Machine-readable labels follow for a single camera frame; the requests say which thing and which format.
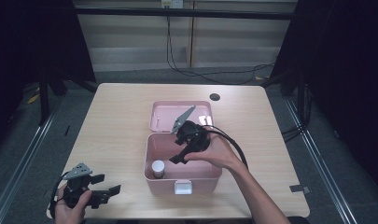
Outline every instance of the gray carpet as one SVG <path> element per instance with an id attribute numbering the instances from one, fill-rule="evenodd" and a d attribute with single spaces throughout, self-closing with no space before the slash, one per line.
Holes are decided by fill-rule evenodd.
<path id="1" fill-rule="evenodd" d="M 196 69 L 197 72 L 218 72 L 228 68 Z M 266 78 L 271 67 L 255 73 L 255 77 Z M 141 83 L 187 83 L 214 84 L 202 77 L 185 77 L 170 69 L 132 71 L 120 73 L 99 73 L 98 83 L 103 82 L 141 82 Z M 209 75 L 223 83 L 241 83 L 251 78 L 251 74 Z M 252 79 L 246 85 L 257 85 L 265 79 Z M 52 223 L 46 217 L 49 203 L 47 190 L 63 171 L 70 150 L 75 143 L 81 124 L 91 104 L 93 94 L 80 87 L 67 83 L 68 93 L 62 99 L 56 116 L 49 128 L 35 159 L 24 178 L 18 194 L 7 211 L 4 223 Z M 267 89 L 273 112 L 281 131 L 294 126 L 287 111 L 285 99 L 281 96 L 278 85 Z M 23 100 L 18 114 L 12 121 L 10 132 L 0 145 L 0 192 L 14 172 L 14 167 L 35 134 L 39 120 L 39 102 L 25 105 Z M 378 223 L 378 188 L 367 174 L 356 164 L 346 145 L 333 134 L 327 118 L 315 106 L 312 111 L 309 130 L 322 151 L 324 160 L 340 186 L 343 195 L 355 213 L 358 223 Z M 293 161 L 301 184 L 311 192 L 305 195 L 310 206 L 308 220 L 313 223 L 343 223 L 329 193 L 320 178 L 305 144 L 298 136 L 287 143 L 289 155 Z M 90 220 L 88 223 L 114 223 L 114 221 Z"/>

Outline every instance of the power outlet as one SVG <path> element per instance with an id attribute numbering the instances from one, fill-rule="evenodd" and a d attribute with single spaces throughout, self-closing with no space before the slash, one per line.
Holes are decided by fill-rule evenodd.
<path id="1" fill-rule="evenodd" d="M 172 8 L 172 0 L 161 0 L 161 8 Z"/>
<path id="2" fill-rule="evenodd" d="M 172 0 L 172 8 L 183 8 L 183 0 Z"/>

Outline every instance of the table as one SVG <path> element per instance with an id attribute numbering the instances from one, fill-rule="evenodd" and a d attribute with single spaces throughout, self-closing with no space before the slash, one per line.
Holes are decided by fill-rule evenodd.
<path id="1" fill-rule="evenodd" d="M 220 100 L 212 101 L 217 93 Z M 250 172 L 286 216 L 309 215 L 269 100 L 262 87 L 171 84 L 111 84 L 99 86 L 64 172 L 84 161 L 105 181 L 90 189 L 121 185 L 121 193 L 87 218 L 250 218 L 232 175 L 224 170 L 212 194 L 151 194 L 144 163 L 152 105 L 156 101 L 207 101 L 215 125 L 232 137 L 245 153 Z"/>

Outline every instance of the box handle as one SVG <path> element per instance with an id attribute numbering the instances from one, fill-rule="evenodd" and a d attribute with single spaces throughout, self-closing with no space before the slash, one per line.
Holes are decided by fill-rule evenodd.
<path id="1" fill-rule="evenodd" d="M 176 180 L 175 194 L 192 194 L 192 183 L 190 180 Z"/>

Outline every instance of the pink box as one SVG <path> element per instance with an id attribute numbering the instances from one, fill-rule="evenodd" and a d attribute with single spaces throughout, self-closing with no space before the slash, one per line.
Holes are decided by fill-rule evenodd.
<path id="1" fill-rule="evenodd" d="M 206 194 L 215 190 L 222 169 L 207 161 L 189 161 L 174 164 L 169 161 L 186 145 L 175 143 L 176 136 L 170 131 L 175 119 L 192 105 L 196 108 L 189 120 L 198 124 L 212 124 L 210 104 L 205 101 L 158 101 L 153 105 L 150 129 L 154 132 L 147 140 L 145 178 L 153 194 Z M 163 178 L 153 174 L 152 163 L 163 161 Z"/>

